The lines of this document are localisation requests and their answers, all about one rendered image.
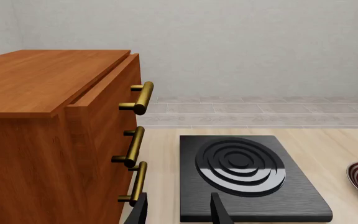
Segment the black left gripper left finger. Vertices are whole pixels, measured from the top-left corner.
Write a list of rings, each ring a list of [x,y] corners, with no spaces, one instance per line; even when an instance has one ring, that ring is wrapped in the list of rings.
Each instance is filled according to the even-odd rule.
[[[147,219],[148,200],[147,194],[141,193],[131,213],[125,220],[125,224],[145,224]]]

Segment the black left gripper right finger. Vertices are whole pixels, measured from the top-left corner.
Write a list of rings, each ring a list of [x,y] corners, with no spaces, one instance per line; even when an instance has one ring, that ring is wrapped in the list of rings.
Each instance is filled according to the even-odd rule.
[[[216,192],[211,194],[210,209],[213,224],[234,224]]]

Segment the wooden drawer with open gap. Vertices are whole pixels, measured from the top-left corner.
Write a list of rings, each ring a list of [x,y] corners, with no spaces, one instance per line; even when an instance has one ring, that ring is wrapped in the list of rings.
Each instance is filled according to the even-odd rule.
[[[65,108],[70,131],[74,134],[104,132],[111,128],[133,129],[135,115],[120,111],[119,103],[135,102],[131,85],[140,84],[139,54],[129,55],[89,91]]]

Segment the wooden cabinet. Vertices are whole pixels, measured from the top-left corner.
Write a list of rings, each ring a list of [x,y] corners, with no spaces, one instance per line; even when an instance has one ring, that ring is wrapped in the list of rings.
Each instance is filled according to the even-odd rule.
[[[0,55],[0,224],[76,224],[80,168],[65,108],[132,53]]]

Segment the flat black stove plate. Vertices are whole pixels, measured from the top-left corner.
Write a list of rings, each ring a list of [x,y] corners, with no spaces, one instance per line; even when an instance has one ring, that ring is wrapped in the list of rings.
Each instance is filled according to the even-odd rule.
[[[275,136],[180,136],[181,222],[210,222],[212,194],[234,222],[333,219]]]

